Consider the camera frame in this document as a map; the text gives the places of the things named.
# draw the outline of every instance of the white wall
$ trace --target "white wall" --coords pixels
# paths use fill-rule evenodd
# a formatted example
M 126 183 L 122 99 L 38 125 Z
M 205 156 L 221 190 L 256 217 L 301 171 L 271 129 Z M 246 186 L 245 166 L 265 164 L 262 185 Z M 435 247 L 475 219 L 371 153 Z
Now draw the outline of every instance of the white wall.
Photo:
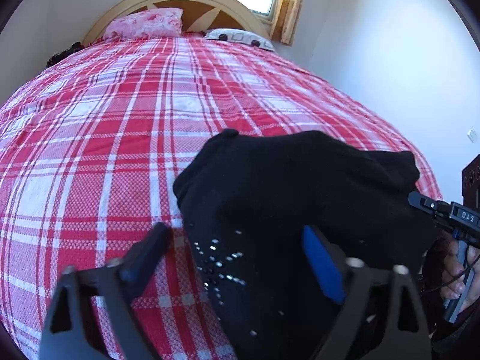
M 0 105 L 120 0 L 23 0 L 0 34 Z
M 302 15 L 313 20 L 311 10 Z M 466 135 L 480 132 L 480 52 L 458 14 L 447 0 L 330 0 L 326 10 L 313 47 L 287 57 L 396 126 L 445 199 L 461 202 L 461 171 L 480 152 Z
M 311 53 L 325 24 L 330 0 L 303 0 L 292 46 L 274 42 L 277 52 L 303 68 L 308 68 Z

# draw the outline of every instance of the finger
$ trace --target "finger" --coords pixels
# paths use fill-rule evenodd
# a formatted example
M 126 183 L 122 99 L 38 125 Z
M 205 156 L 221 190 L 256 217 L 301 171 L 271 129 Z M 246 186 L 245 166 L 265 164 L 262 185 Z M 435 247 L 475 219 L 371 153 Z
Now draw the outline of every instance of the finger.
M 453 277 L 447 271 L 442 272 L 443 283 L 448 283 L 452 279 Z M 455 280 L 453 283 L 450 283 L 448 286 L 444 286 L 443 288 L 446 287 L 450 288 L 454 292 L 457 292 L 458 294 L 461 294 L 465 290 L 465 284 L 460 279 Z
M 476 247 L 469 247 L 469 250 L 466 254 L 466 261 L 469 263 L 469 265 L 474 263 L 479 254 L 480 250 L 478 250 Z M 477 263 L 473 266 L 473 270 L 475 273 L 480 273 L 480 261 L 477 261 Z
M 452 240 L 448 243 L 448 254 L 456 256 L 458 253 L 458 242 Z
M 465 301 L 460 307 L 460 312 L 464 311 L 467 307 L 474 304 L 480 298 L 480 275 L 474 276 L 472 285 L 470 286 L 469 293 L 467 294 Z
M 455 291 L 452 291 L 450 288 L 448 287 L 442 287 L 440 289 L 440 295 L 444 298 L 444 299 L 458 299 L 460 297 L 460 295 L 455 292 Z
M 443 261 L 445 264 L 445 270 L 453 277 L 462 273 L 464 267 L 457 260 L 456 256 L 447 255 Z

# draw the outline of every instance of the black cloth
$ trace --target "black cloth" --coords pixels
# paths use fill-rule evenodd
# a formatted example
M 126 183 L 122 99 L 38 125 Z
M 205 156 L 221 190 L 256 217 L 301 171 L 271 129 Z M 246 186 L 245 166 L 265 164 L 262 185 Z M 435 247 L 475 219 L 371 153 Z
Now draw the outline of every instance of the black cloth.
M 225 130 L 205 144 L 173 190 L 240 360 L 307 360 L 339 311 L 303 254 L 304 225 L 370 267 L 419 270 L 438 231 L 407 202 L 418 177 L 410 152 L 359 151 L 319 131 Z
M 72 54 L 75 54 L 83 49 L 85 49 L 85 46 L 83 46 L 80 42 L 74 43 L 69 49 L 59 52 L 58 54 L 55 54 L 53 57 L 51 57 L 46 63 L 46 66 L 49 68 L 57 64 L 58 62 L 63 61 L 66 57 L 71 56 Z

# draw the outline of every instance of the beige curtain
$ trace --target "beige curtain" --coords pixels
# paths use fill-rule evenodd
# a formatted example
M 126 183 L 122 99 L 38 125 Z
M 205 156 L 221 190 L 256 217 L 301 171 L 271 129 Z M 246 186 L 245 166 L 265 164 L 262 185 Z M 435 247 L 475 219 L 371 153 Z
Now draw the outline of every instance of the beige curtain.
M 291 45 L 301 6 L 302 0 L 278 0 L 270 32 L 272 40 Z

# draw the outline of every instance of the blue pad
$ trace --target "blue pad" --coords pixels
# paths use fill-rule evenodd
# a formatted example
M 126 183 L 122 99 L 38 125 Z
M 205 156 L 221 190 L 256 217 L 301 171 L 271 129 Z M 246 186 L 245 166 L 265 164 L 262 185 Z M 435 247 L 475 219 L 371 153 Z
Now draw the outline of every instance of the blue pad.
M 333 302 L 343 304 L 345 301 L 343 276 L 327 251 L 329 245 L 324 246 L 315 231 L 310 226 L 305 226 L 302 246 L 323 294 Z

